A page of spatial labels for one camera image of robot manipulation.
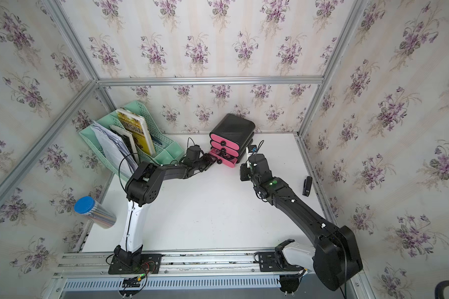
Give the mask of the pink drawer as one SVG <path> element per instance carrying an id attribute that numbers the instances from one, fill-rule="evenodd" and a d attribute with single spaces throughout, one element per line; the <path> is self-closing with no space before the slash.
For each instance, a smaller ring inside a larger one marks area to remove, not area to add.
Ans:
<path id="1" fill-rule="evenodd" d="M 218 164 L 226 165 L 230 168 L 234 168 L 238 163 L 238 158 L 234 157 L 228 153 L 222 152 L 217 148 L 212 148 L 209 152 L 210 155 L 214 156 L 217 159 Z"/>
<path id="2" fill-rule="evenodd" d="M 218 148 L 218 149 L 229 148 L 229 149 L 232 149 L 234 151 L 238 151 L 238 150 L 240 150 L 242 148 L 242 146 L 240 144 L 235 143 L 235 142 L 233 142 L 233 141 L 231 141 L 229 139 L 226 139 L 224 137 L 220 137 L 220 136 L 218 136 L 218 135 L 216 135 L 214 133 L 212 133 L 210 135 L 210 138 L 211 138 L 210 144 L 214 148 Z"/>
<path id="3" fill-rule="evenodd" d="M 234 150 L 234 149 L 232 149 L 232 148 L 226 147 L 226 146 L 222 146 L 222 145 L 220 145 L 219 143 L 214 142 L 213 140 L 210 142 L 210 144 L 211 144 L 211 146 L 212 146 L 213 148 L 218 149 L 220 152 L 229 154 L 229 155 L 234 156 L 234 157 L 239 157 L 239 156 L 241 156 L 241 154 L 238 153 L 238 151 L 236 151 L 236 150 Z"/>

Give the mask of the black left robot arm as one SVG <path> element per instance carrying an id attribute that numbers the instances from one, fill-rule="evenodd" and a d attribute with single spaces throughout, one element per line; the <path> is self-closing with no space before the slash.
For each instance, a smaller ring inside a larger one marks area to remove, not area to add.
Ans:
<path id="1" fill-rule="evenodd" d="M 121 265 L 133 270 L 141 266 L 142 230 L 150 205 L 158 198 L 162 183 L 171 179 L 188 179 L 208 170 L 217 158 L 204 153 L 198 145 L 187 149 L 180 161 L 171 164 L 141 162 L 124 186 L 128 200 L 127 220 L 122 240 L 113 250 L 113 257 Z"/>

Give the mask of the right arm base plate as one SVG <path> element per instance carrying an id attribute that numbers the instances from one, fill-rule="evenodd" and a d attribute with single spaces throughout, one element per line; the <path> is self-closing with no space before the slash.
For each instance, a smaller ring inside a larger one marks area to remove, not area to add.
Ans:
<path id="1" fill-rule="evenodd" d="M 260 272 L 302 272 L 303 267 L 291 265 L 284 257 L 286 245 L 294 243 L 294 239 L 283 241 L 274 248 L 274 251 L 255 252 L 254 262 L 258 264 Z"/>

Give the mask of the pink top drawer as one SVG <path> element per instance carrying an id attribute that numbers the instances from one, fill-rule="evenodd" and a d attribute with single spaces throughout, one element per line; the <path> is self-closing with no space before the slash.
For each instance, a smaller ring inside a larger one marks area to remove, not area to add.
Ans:
<path id="1" fill-rule="evenodd" d="M 238 151 L 238 150 L 240 150 L 242 148 L 242 146 L 240 144 L 235 143 L 235 142 L 233 142 L 233 141 L 231 141 L 229 139 L 226 139 L 224 137 L 220 137 L 220 136 L 218 136 L 218 135 L 216 135 L 214 133 L 212 133 L 210 135 L 210 138 L 211 138 L 210 144 L 214 148 L 218 148 L 218 149 L 229 148 L 229 149 L 232 149 L 234 151 Z"/>

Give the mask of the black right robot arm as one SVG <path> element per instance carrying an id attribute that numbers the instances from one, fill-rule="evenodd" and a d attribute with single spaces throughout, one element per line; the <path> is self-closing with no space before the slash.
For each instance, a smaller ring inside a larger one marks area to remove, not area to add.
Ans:
<path id="1" fill-rule="evenodd" d="M 273 176 L 263 154 L 252 154 L 240 166 L 240 179 L 253 184 L 259 199 L 279 209 L 303 231 L 315 249 L 313 270 L 329 290 L 336 291 L 363 270 L 355 235 L 311 209 L 283 179 Z"/>

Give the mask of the pink bottom drawer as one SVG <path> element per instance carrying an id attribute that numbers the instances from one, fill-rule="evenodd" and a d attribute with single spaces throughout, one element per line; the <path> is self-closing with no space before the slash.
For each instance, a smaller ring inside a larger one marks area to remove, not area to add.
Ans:
<path id="1" fill-rule="evenodd" d="M 234 168 L 238 163 L 238 158 L 234 157 L 228 153 L 222 152 L 217 148 L 212 148 L 209 152 L 210 155 L 214 156 L 217 159 L 218 164 L 226 165 L 230 168 Z"/>

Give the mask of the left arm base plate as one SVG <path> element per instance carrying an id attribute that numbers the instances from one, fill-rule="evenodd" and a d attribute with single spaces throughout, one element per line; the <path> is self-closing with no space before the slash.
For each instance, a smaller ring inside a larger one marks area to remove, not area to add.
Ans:
<path id="1" fill-rule="evenodd" d="M 126 252 L 118 245 L 108 262 L 108 274 L 158 274 L 162 257 L 162 254 L 143 254 L 142 248 L 134 253 Z"/>

